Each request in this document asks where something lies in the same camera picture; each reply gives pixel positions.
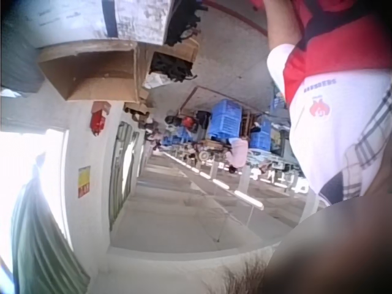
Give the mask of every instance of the green curtain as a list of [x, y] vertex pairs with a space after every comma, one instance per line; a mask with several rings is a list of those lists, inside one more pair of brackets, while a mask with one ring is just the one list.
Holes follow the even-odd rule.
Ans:
[[40, 186], [39, 165], [12, 217], [15, 294], [84, 294], [90, 277], [60, 231]]

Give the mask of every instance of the stacked crates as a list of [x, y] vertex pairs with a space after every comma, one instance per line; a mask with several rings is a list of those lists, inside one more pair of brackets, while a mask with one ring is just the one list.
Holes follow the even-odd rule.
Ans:
[[213, 107], [208, 135], [221, 139], [238, 138], [243, 110], [238, 103], [224, 99]]
[[271, 121], [264, 119], [259, 133], [251, 133], [251, 148], [271, 151]]

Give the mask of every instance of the wall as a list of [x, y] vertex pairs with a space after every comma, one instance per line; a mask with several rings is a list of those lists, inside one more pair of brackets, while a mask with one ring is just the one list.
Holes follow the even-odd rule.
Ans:
[[[111, 158], [123, 103], [111, 102], [105, 129], [93, 136], [89, 122], [91, 101], [66, 102], [49, 82], [27, 99], [2, 99], [2, 124], [18, 124], [69, 130], [66, 151], [64, 196], [73, 250], [86, 271], [94, 277], [106, 270], [110, 244], [108, 191]], [[78, 198], [78, 169], [91, 166], [90, 192]]]

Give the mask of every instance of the yellow sign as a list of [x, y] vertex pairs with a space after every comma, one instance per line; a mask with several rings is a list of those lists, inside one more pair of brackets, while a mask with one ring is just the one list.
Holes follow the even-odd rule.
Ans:
[[90, 191], [90, 166], [79, 168], [78, 198]]

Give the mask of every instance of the window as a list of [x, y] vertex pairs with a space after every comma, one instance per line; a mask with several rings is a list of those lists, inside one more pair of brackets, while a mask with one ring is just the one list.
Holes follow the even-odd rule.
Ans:
[[12, 271], [10, 229], [13, 208], [20, 189], [32, 176], [36, 157], [45, 153], [42, 190], [64, 236], [69, 241], [64, 208], [63, 162], [67, 132], [47, 130], [43, 134], [0, 132], [0, 256]]

